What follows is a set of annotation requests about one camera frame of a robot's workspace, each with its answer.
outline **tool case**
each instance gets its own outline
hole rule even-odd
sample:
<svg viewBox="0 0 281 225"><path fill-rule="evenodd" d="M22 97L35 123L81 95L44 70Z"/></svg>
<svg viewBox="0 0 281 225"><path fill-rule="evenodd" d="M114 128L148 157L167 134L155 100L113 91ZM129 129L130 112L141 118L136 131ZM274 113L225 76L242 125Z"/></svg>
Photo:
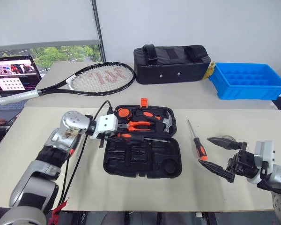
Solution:
<svg viewBox="0 0 281 225"><path fill-rule="evenodd" d="M128 109L127 118L120 117L119 111ZM149 122L150 125L137 125L130 128L118 127L118 135L108 139L104 154L104 170L109 174L126 177L147 176L147 178L174 178L182 171L180 148L178 142L172 138L176 133L176 120L170 108L159 106L141 107L139 105L119 105L115 108L118 124L130 122ZM166 132L164 118L172 118L172 125ZM168 142L143 140L123 140L119 135L144 135Z"/></svg>
<svg viewBox="0 0 281 225"><path fill-rule="evenodd" d="M201 45L136 48L134 71L141 84L178 83L201 80L211 61Z"/></svg>

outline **tree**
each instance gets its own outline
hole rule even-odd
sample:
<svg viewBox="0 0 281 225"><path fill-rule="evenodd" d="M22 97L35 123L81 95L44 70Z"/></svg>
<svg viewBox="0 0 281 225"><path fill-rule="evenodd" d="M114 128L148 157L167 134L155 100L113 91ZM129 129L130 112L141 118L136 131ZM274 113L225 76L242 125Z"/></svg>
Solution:
<svg viewBox="0 0 281 225"><path fill-rule="evenodd" d="M35 54L35 63L42 68L48 69L56 61L83 62L86 57L91 61L100 62L100 52L97 45L74 45L33 48L31 51Z"/></svg>
<svg viewBox="0 0 281 225"><path fill-rule="evenodd" d="M56 47L46 47L46 48L33 48L31 50L36 58L35 63L42 68L48 69L56 61L65 61L67 56L60 52Z"/></svg>

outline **racket strings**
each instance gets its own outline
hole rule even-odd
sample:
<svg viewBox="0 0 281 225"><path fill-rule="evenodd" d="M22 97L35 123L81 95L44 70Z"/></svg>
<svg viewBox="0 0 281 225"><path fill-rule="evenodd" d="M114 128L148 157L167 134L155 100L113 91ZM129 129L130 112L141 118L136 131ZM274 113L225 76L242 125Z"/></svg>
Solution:
<svg viewBox="0 0 281 225"><path fill-rule="evenodd" d="M70 83L74 90L104 92L121 88L133 78L133 72L121 65L100 66L82 71Z"/></svg>

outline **tool case latch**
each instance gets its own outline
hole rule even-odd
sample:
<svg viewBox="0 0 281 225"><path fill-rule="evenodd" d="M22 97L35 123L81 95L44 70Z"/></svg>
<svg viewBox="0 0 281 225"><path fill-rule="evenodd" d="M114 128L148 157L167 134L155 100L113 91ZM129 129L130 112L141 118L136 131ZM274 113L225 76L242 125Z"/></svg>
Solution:
<svg viewBox="0 0 281 225"><path fill-rule="evenodd" d="M148 108L148 99L146 97L142 97L140 99L140 106L141 107L145 107L145 108Z"/></svg>

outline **floor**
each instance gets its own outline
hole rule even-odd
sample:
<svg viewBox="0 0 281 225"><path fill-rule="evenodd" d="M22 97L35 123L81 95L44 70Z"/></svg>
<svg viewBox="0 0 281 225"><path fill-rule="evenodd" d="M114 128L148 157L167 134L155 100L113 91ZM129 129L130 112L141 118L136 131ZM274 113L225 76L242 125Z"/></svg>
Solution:
<svg viewBox="0 0 281 225"><path fill-rule="evenodd" d="M8 209L0 208L0 218ZM101 225L101 222L107 212L92 211L86 212L87 217L80 225ZM207 225L207 221L197 218L195 213L179 213L184 225ZM156 212L133 212L130 214L130 225L156 225ZM75 225L75 216L71 212L61 212L59 224ZM216 223L212 225L281 225L276 218L274 211L257 211L257 212L221 212L215 213Z"/></svg>

